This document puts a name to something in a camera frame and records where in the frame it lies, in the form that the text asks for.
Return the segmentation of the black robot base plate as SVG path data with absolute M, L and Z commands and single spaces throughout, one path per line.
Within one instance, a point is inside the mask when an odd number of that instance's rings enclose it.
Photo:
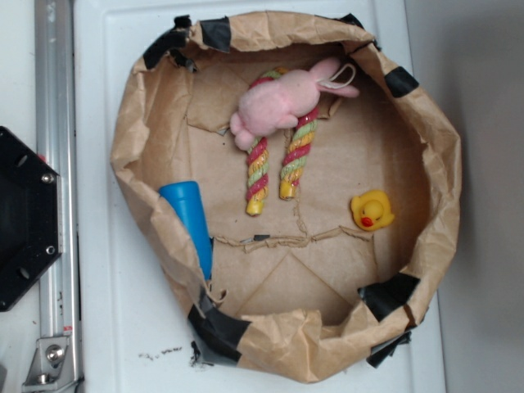
M 1 127 L 1 311 L 9 311 L 61 255 L 57 174 Z

